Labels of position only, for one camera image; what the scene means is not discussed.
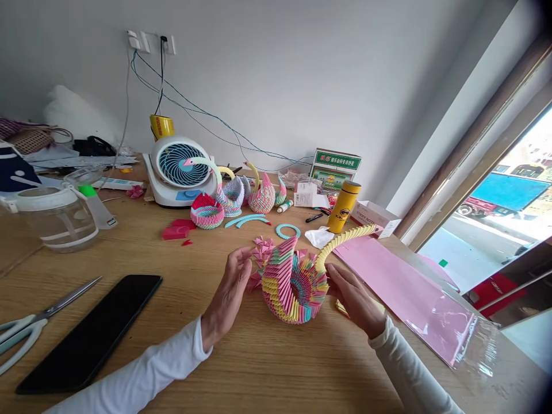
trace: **yellow swan neck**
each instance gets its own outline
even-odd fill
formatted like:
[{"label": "yellow swan neck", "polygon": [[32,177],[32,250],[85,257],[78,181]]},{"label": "yellow swan neck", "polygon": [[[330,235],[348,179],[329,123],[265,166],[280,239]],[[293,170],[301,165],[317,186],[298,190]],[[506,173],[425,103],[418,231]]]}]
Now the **yellow swan neck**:
[{"label": "yellow swan neck", "polygon": [[260,179],[259,179],[259,172],[257,171],[257,168],[251,164],[249,161],[246,163],[246,165],[253,170],[253,173],[255,174],[255,191],[253,191],[254,193],[256,193],[257,191],[259,191],[259,188],[260,188]]},{"label": "yellow swan neck", "polygon": [[210,159],[207,159],[205,157],[194,157],[194,158],[190,158],[190,159],[196,164],[205,164],[205,165],[211,167],[211,169],[214,172],[215,177],[217,178],[217,188],[219,188],[223,185],[223,177],[222,177],[222,175],[220,175],[220,170],[217,167],[217,164],[215,164]]},{"label": "yellow swan neck", "polygon": [[228,174],[230,176],[230,180],[233,180],[234,178],[236,178],[236,175],[234,174],[234,172],[228,167],[218,167],[218,170],[221,173]]}]

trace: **green box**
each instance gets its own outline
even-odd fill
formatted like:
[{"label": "green box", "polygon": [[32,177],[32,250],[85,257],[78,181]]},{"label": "green box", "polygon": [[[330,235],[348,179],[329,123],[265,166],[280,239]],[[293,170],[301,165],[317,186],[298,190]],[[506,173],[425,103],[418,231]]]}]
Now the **green box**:
[{"label": "green box", "polygon": [[323,189],[340,191],[345,180],[352,181],[362,157],[330,149],[317,148],[310,176],[323,182]]},{"label": "green box", "polygon": [[314,163],[326,164],[337,168],[346,168],[348,170],[358,170],[362,158],[354,155],[340,154],[336,152],[324,152],[316,150]]}]

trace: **white sleeve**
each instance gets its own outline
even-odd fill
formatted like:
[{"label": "white sleeve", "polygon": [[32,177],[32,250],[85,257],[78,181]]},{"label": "white sleeve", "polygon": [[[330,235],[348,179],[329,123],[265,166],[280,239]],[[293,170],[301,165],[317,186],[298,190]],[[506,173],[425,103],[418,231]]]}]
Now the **white sleeve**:
[{"label": "white sleeve", "polygon": [[137,413],[174,380],[183,380],[206,360],[201,316],[131,363],[46,411],[47,414]]},{"label": "white sleeve", "polygon": [[407,413],[461,414],[463,411],[431,375],[388,316],[384,332],[370,340]]}]

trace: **truck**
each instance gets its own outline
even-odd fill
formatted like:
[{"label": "truck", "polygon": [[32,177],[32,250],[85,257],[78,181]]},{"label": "truck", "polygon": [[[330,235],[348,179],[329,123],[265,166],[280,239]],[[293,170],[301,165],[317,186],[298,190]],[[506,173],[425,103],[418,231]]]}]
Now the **truck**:
[{"label": "truck", "polygon": [[552,183],[518,175],[490,173],[464,200],[457,212],[484,217],[517,214],[539,198]]}]

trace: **scissors handle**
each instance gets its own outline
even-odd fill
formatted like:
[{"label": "scissors handle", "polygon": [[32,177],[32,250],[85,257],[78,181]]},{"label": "scissors handle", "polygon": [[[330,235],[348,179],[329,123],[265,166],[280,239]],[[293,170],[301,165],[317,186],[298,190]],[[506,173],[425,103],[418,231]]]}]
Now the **scissors handle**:
[{"label": "scissors handle", "polygon": [[10,339],[0,343],[0,355],[2,355],[4,352],[6,352],[11,347],[13,347],[15,344],[22,341],[25,337],[27,336],[29,337],[27,341],[23,344],[23,346],[2,366],[0,366],[0,375],[8,371],[17,361],[19,361],[23,357],[23,355],[27,353],[28,350],[30,350],[30,348],[34,345],[36,340],[39,338],[39,335],[40,335],[40,332],[42,331],[43,326],[45,326],[47,323],[48,323],[48,319],[41,319],[23,328],[15,335],[13,335]]},{"label": "scissors handle", "polygon": [[0,331],[7,329],[2,335],[0,335],[0,344],[14,336],[17,332],[30,325],[36,315],[29,315],[23,319],[16,319],[14,321],[0,325]]}]

